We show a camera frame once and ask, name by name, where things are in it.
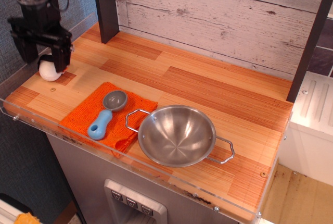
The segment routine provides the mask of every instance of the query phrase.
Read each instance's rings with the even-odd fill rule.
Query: wire handle
[[[145,110],[143,110],[143,109],[136,109],[136,110],[134,110],[133,112],[130,112],[130,113],[127,114],[127,116],[126,116],[126,123],[125,123],[125,126],[126,126],[128,129],[130,129],[130,130],[132,130],[132,131],[134,131],[134,132],[136,132],[136,133],[139,133],[139,131],[136,130],[136,129],[133,129],[133,128],[131,128],[131,127],[129,126],[129,116],[132,115],[132,114],[135,114],[135,113],[138,112],[138,111],[141,111],[141,112],[146,113],[146,114],[150,114],[150,112],[145,111]]]
[[[216,160],[216,159],[210,158],[210,157],[208,157],[208,156],[207,156],[206,158],[207,158],[208,160],[212,160],[212,161],[214,161],[214,162],[216,162],[216,163],[219,163],[219,164],[225,164],[227,161],[231,160],[231,159],[234,158],[234,156],[235,156],[235,151],[234,151],[233,143],[232,143],[231,141],[229,141],[229,140],[227,140],[227,139],[224,139],[224,138],[222,138],[222,137],[219,137],[219,136],[217,136],[216,138],[218,138],[218,139],[220,139],[220,140],[222,140],[222,141],[224,141],[224,142],[229,143],[232,154],[231,154],[230,157],[226,158],[226,159],[223,160],[223,161]]]

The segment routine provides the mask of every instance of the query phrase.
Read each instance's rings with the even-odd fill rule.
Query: screw
[[[266,178],[266,177],[267,177],[267,173],[266,173],[266,172],[261,172],[261,173],[260,173],[260,176],[261,176],[262,178]]]

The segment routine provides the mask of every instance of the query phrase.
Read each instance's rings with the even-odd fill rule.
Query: whitewashed wood wall
[[[120,30],[292,80],[321,0],[116,0]]]

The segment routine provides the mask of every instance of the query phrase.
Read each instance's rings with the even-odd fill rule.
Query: gray spoon head
[[[127,103],[127,95],[121,90],[115,90],[108,93],[103,99],[103,105],[112,112],[122,110]]]

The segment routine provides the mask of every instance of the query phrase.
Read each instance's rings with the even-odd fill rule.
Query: measuring spoon
[[[121,90],[108,93],[103,99],[104,110],[102,110],[96,120],[89,126],[88,135],[96,141],[105,136],[108,123],[112,120],[112,112],[122,110],[127,103],[127,95]]]

